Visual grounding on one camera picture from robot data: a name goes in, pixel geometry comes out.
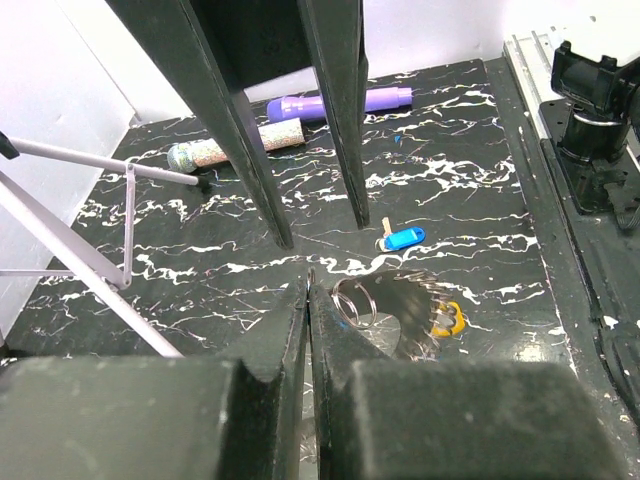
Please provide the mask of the blue tagged key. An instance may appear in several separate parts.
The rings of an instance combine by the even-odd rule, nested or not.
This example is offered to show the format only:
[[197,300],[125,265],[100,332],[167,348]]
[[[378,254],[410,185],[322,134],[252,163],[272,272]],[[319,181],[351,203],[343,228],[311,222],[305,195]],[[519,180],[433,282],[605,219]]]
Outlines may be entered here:
[[375,242],[375,247],[380,252],[399,251],[423,242],[426,238],[425,231],[420,227],[409,227],[393,232],[388,217],[382,219],[383,236]]

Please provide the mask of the round metal keyring disc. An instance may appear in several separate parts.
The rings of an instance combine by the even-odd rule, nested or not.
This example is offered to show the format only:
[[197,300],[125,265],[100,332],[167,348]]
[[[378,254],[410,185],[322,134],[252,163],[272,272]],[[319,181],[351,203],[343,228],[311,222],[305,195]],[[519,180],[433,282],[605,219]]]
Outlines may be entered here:
[[[351,364],[391,358],[435,361],[442,338],[431,334],[432,321],[436,310],[449,302],[453,300],[448,289],[425,270],[384,270],[343,278],[329,288],[309,286],[316,459],[321,476],[329,470],[334,444],[332,406]],[[386,315],[399,323],[399,338],[391,356],[363,335]]]

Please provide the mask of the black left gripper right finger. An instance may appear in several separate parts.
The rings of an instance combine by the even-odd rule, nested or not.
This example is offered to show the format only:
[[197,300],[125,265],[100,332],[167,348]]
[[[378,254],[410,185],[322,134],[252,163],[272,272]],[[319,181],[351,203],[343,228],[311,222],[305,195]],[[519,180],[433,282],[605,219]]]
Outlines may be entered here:
[[575,374],[549,362],[394,360],[308,293],[322,479],[621,479]]

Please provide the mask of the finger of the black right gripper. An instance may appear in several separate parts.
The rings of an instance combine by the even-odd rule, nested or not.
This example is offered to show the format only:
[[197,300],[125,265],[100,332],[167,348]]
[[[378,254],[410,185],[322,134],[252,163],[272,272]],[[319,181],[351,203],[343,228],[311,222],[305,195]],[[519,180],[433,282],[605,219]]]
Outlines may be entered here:
[[277,246],[294,246],[247,95],[197,1],[110,1],[109,7],[233,166]]
[[325,116],[357,227],[370,223],[362,139],[368,59],[361,1],[300,1]]

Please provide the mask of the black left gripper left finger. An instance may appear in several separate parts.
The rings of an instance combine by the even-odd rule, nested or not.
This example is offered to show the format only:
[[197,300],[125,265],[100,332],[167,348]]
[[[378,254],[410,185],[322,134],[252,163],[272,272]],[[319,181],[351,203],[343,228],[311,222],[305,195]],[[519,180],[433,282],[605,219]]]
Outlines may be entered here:
[[5,479],[294,479],[307,287],[216,355],[33,357],[1,375]]

